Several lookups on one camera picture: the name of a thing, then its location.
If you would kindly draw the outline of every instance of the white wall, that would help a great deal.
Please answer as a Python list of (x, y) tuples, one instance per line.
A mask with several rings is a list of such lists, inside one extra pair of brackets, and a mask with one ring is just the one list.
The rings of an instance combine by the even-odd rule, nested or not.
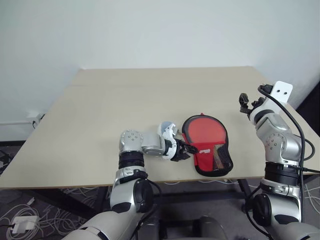
[(319, 0), (0, 0), (0, 122), (48, 110), (80, 68), (250, 65), (297, 107), (319, 81), (319, 15)]

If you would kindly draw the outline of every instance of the wooden table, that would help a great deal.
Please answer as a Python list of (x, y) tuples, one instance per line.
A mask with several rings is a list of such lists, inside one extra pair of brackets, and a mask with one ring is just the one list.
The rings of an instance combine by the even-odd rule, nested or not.
[[(234, 167), (219, 179), (262, 177), (264, 146), (239, 112), (238, 100), (240, 93), (257, 100), (258, 86), (267, 82), (249, 66), (80, 70), (0, 177), (0, 188), (112, 185), (123, 130), (156, 131), (163, 121), (181, 128), (188, 117), (200, 113), (219, 119), (228, 131)], [(319, 137), (290, 105), (286, 107), (316, 147), (305, 167), (319, 169)], [(305, 155), (310, 152), (307, 144)], [(146, 156), (145, 167), (156, 182), (208, 179), (196, 172), (192, 157), (173, 162)]]

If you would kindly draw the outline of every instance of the table surface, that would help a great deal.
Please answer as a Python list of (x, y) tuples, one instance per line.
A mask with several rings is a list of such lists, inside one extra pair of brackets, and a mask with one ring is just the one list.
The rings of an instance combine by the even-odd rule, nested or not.
[[(240, 113), (239, 95), (251, 101), (268, 81), (253, 67), (80, 70), (0, 177), (0, 188), (111, 185), (118, 169), (123, 130), (157, 131), (163, 121), (181, 128), (193, 115), (219, 119), (228, 131), (233, 170), (219, 179), (264, 175), (265, 150), (255, 127)], [(305, 137), (316, 147), (305, 163), (319, 169), (320, 138), (290, 106)], [(295, 134), (298, 131), (282, 113)], [(311, 152), (306, 146), (306, 156)], [(149, 179), (196, 181), (193, 158), (173, 162), (145, 157)]]

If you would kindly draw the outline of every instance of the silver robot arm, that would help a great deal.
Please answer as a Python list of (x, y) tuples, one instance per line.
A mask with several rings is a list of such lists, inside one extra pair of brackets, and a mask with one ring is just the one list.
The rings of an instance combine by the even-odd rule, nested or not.
[[(285, 105), (292, 85), (277, 81), (264, 90)], [(265, 149), (265, 175), (261, 180), (261, 194), (251, 201), (253, 218), (274, 240), (319, 239), (319, 229), (302, 223), (298, 170), (301, 157), (301, 139), (294, 135), (279, 115), (281, 109), (269, 98), (260, 97), (248, 109), (248, 96), (239, 98), (240, 111), (246, 113), (255, 125), (256, 135)]]
[(63, 240), (129, 240), (154, 204), (144, 154), (177, 161), (184, 143), (175, 139), (174, 123), (164, 122), (158, 133), (126, 130), (120, 136), (118, 171), (110, 196), (111, 211), (99, 213)]

